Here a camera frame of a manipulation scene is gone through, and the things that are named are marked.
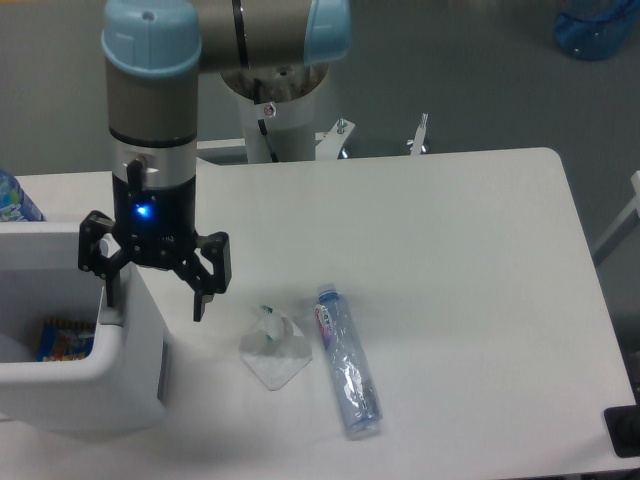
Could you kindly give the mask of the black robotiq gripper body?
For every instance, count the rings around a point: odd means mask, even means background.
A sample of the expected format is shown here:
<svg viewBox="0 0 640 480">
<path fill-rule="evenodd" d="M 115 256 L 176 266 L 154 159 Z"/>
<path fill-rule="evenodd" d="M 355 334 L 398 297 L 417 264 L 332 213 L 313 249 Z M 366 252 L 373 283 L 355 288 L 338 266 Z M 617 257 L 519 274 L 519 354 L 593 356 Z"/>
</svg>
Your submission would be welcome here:
<svg viewBox="0 0 640 480">
<path fill-rule="evenodd" d="M 195 179 L 169 187 L 145 183 L 139 159 L 125 177 L 112 178 L 115 225 L 112 235 L 125 258 L 139 266 L 174 270 L 195 250 Z"/>
</svg>

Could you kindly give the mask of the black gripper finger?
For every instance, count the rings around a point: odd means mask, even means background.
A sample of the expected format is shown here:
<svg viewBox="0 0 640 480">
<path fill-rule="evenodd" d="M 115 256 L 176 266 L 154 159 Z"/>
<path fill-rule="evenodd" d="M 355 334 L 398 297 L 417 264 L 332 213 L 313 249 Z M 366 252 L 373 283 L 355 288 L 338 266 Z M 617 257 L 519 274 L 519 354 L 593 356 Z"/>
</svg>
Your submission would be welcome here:
<svg viewBox="0 0 640 480">
<path fill-rule="evenodd" d="M 206 304 L 224 294 L 232 278 L 230 237 L 224 231 L 196 231 L 169 249 L 170 267 L 193 290 L 193 321 L 200 322 Z"/>
<path fill-rule="evenodd" d="M 119 234 L 117 222 L 98 210 L 91 211 L 79 225 L 78 268 L 104 281 L 108 307 L 120 307 L 124 302 L 120 272 L 132 261 L 131 252 Z M 118 247 L 111 256 L 105 256 L 101 249 L 101 242 L 108 235 Z"/>
</svg>

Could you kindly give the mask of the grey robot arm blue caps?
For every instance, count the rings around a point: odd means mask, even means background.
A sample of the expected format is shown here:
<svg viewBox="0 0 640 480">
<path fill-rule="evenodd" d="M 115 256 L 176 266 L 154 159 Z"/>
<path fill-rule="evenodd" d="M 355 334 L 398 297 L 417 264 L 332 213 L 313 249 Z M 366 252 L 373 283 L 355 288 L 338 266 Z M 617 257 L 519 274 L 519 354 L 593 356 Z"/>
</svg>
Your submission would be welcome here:
<svg viewBox="0 0 640 480">
<path fill-rule="evenodd" d="M 129 264 L 174 272 L 195 320 L 230 283 L 226 233 L 195 227 L 198 78 L 203 72 L 313 67 L 351 45 L 346 1 L 109 1 L 101 45 L 113 140 L 114 212 L 79 228 L 78 266 L 122 302 Z"/>
</svg>

